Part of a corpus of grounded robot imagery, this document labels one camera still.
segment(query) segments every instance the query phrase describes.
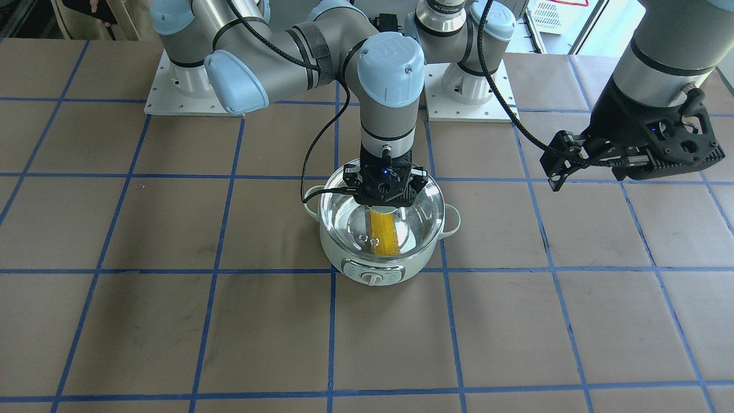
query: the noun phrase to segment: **person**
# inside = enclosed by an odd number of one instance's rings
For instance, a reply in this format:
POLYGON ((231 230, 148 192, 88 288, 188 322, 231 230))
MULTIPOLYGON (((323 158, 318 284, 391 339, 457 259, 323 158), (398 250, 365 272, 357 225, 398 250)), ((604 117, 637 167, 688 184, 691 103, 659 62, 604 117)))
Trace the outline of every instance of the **person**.
POLYGON ((51 0, 64 38, 159 41, 148 11, 151 0, 89 0, 93 12, 97 10, 100 1, 107 2, 117 19, 117 24, 98 21, 81 12, 69 9, 62 0, 51 0))

